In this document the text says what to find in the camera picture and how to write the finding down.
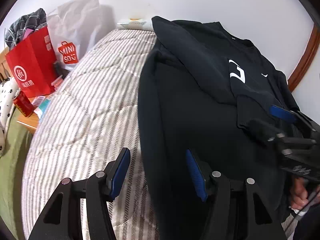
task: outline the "human hand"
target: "human hand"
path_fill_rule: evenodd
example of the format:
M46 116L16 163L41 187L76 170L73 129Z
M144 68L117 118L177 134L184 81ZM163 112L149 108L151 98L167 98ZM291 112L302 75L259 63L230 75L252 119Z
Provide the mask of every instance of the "human hand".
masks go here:
M290 189L290 206L293 209L303 209L303 207L308 204L308 192L305 188L305 179L293 177L292 187ZM320 192L317 197L314 199L314 204L320 203Z

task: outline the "white shopping bag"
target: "white shopping bag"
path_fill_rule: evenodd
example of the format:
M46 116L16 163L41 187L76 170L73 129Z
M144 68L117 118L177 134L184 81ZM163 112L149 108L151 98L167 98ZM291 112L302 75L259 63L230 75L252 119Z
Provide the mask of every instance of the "white shopping bag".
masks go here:
M51 44L62 67L76 63L106 33L102 33L99 0L71 0L47 15Z

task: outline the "white wall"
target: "white wall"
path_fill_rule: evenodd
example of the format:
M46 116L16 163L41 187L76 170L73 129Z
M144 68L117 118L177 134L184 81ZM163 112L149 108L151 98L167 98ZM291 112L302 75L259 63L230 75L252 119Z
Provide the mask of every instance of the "white wall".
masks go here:
M320 124L320 48L299 85L293 91L300 111Z
M9 27L18 17L42 7L47 13L68 0L18 0L0 26ZM122 18L148 18L160 15L169 20L186 19L200 22L220 21L233 35L250 39L287 78L297 65L308 43L312 20L298 0L100 0L106 31ZM0 51L3 49L0 35ZM319 100L308 91L319 84L319 53L311 70L294 95L303 111L311 105L320 109ZM320 113L308 113L318 118Z

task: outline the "black cable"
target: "black cable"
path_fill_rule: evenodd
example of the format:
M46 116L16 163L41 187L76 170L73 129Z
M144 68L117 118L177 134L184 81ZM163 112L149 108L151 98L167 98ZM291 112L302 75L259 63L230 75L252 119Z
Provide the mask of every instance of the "black cable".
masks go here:
M319 192L320 192L320 189L316 192L316 194L313 196L313 198L311 198L311 199L309 200L308 204L311 203L311 202L317 197L317 195L319 194ZM300 213L301 211L303 211L303 209L301 209L301 210L296 214L296 216L292 219L292 221L289 223L289 225L288 225L288 226L286 227L286 229L284 230L285 233L287 233L288 228L291 226L291 224L293 223L293 221L296 220L296 217L299 215L299 213Z

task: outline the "black t-shirt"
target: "black t-shirt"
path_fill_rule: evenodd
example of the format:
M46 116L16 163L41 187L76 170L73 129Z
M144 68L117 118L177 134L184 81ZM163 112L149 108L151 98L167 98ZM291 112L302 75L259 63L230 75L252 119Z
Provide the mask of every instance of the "black t-shirt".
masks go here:
M247 124L257 118L293 136L269 114L271 105L299 109L284 74L220 23L152 21L158 40L141 73L138 117L160 237L199 239L205 223L208 206L188 173L188 148L229 179L254 178L282 219L286 174Z

